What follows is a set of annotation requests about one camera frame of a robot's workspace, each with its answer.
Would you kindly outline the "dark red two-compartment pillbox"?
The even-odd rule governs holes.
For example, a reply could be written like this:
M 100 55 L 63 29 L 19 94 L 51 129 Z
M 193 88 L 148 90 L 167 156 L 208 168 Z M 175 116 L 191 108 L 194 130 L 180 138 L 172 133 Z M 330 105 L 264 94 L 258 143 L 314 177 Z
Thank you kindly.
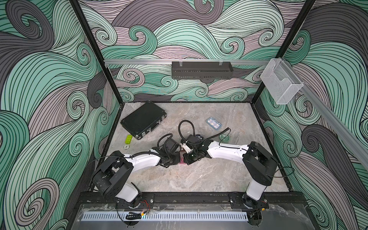
M 186 151 L 185 150 L 181 150 L 180 151 L 180 162 L 181 161 L 184 161 L 184 154 L 186 153 Z

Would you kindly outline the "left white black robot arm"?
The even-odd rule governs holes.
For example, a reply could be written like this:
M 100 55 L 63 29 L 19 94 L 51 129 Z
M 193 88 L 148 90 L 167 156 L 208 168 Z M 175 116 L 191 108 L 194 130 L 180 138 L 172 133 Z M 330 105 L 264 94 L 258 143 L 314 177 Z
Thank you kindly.
M 133 183 L 127 183 L 132 173 L 155 166 L 167 168 L 179 164 L 180 161 L 179 151 L 165 152 L 155 147 L 124 155 L 117 150 L 104 157 L 104 161 L 92 175 L 92 183 L 105 200 L 116 197 L 134 203 L 140 196 L 140 191 Z

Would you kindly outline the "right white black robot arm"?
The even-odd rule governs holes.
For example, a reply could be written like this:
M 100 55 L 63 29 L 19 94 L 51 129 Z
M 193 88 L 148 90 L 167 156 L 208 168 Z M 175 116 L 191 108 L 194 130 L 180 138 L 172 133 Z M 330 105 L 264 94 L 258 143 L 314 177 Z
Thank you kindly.
M 187 165 L 202 158 L 220 158 L 243 163 L 252 177 L 246 190 L 246 198 L 252 201 L 259 201 L 265 189 L 272 185 L 278 167 L 278 160 L 255 141 L 248 145 L 223 144 L 214 140 L 195 144 L 183 141 L 181 147 L 186 152 L 183 157 Z

